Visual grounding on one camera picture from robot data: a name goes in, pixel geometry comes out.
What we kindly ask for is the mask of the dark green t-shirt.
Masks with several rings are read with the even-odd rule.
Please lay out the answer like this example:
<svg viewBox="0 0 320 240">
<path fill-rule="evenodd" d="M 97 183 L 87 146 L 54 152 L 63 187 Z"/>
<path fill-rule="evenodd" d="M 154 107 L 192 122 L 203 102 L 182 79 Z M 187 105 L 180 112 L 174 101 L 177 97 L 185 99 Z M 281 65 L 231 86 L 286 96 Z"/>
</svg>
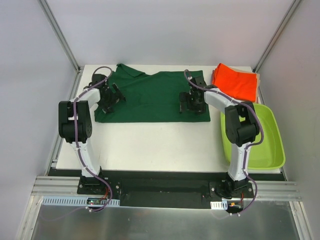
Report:
<svg viewBox="0 0 320 240">
<path fill-rule="evenodd" d="M 119 63 L 108 80 L 116 84 L 126 98 L 107 113 L 101 107 L 94 112 L 97 123 L 196 123 L 210 122 L 210 113 L 180 113 L 180 93 L 190 86 L 183 71 L 159 71 L 149 75 Z"/>
</svg>

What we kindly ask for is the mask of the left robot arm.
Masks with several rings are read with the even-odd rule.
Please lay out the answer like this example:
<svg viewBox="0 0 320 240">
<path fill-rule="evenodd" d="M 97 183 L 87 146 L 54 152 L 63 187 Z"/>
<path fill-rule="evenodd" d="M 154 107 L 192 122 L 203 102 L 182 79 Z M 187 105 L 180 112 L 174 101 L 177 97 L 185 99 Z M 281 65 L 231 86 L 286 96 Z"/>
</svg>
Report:
<svg viewBox="0 0 320 240">
<path fill-rule="evenodd" d="M 114 106 L 125 100 L 115 83 L 109 86 L 106 75 L 94 73 L 78 97 L 59 102 L 59 136 L 71 145 L 81 165 L 78 194 L 107 195 L 110 191 L 91 144 L 93 124 L 90 109 L 98 105 L 104 114 L 111 114 Z"/>
</svg>

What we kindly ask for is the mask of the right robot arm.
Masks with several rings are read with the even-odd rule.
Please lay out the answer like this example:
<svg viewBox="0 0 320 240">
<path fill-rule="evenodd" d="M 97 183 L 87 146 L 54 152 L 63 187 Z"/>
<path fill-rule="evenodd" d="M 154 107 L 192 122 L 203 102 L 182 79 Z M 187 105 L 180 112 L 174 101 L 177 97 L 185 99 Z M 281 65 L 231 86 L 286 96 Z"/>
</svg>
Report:
<svg viewBox="0 0 320 240">
<path fill-rule="evenodd" d="M 248 186 L 248 163 L 251 147 L 262 133 L 254 104 L 240 101 L 222 92 L 215 85 L 207 85 L 201 76 L 192 77 L 184 73 L 190 90 L 179 94 L 180 113 L 185 111 L 202 114 L 207 106 L 213 106 L 224 114 L 225 134 L 231 143 L 231 160 L 226 179 L 217 184 L 215 194 L 231 199 Z"/>
</svg>

